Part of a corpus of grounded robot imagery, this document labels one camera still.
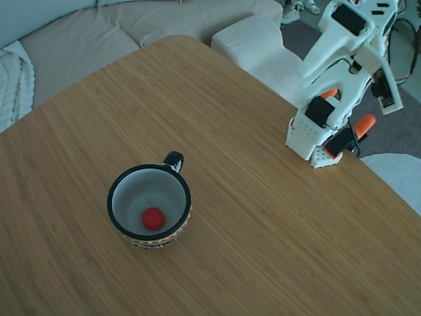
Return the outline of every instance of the knit blanket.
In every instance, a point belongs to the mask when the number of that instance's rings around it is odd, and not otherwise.
[[[32,110],[34,66],[19,41],[0,49],[0,133]]]

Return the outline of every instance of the white blanket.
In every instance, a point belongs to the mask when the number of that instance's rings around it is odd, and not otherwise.
[[[421,159],[381,153],[361,160],[421,216]]]
[[[0,133],[32,110],[34,66],[19,41],[0,49]]]

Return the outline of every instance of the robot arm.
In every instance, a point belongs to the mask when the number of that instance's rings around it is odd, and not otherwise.
[[[314,167],[340,160],[324,158],[317,163],[314,156],[320,157],[326,140],[346,124],[371,82],[384,114],[403,107],[384,58],[397,1],[366,0],[356,7],[335,0],[326,7],[319,23],[322,35],[300,69],[300,105],[288,126],[286,141],[303,159],[313,155]],[[341,99],[320,97],[332,88],[341,92]]]

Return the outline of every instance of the gray carpet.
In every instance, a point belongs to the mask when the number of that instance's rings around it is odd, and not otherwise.
[[[281,27],[286,48],[304,59],[320,36],[320,32],[298,21]],[[361,145],[361,157],[376,153],[406,153],[421,158],[421,100],[415,100],[400,89],[404,109],[383,116],[377,99],[368,89],[361,104],[354,110],[351,120],[358,121],[372,113],[376,125]]]

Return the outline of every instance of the beige couch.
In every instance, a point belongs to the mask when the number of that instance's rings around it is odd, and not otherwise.
[[[34,107],[84,76],[166,36],[186,34],[210,44],[213,34],[253,14],[263,14],[277,23],[282,18],[282,7],[275,0],[183,0],[181,4],[165,0],[136,1],[101,8],[94,7],[95,0],[14,0],[11,3],[20,5],[21,9],[22,3],[30,3],[24,11],[35,10],[36,3],[54,6],[66,3],[67,10],[74,10],[75,5],[92,7],[54,20],[21,38],[36,70]],[[2,9],[0,27],[4,30],[5,17],[9,15]],[[9,17],[7,22],[15,23],[9,27],[10,32],[17,32],[19,37],[22,32],[30,32],[31,27],[52,20],[51,14],[48,16],[44,11],[43,20],[35,12],[22,14],[16,8],[15,11],[12,13],[26,19],[38,19],[30,21],[28,26]],[[16,34],[1,31],[0,45],[6,46],[19,38],[13,36]]]

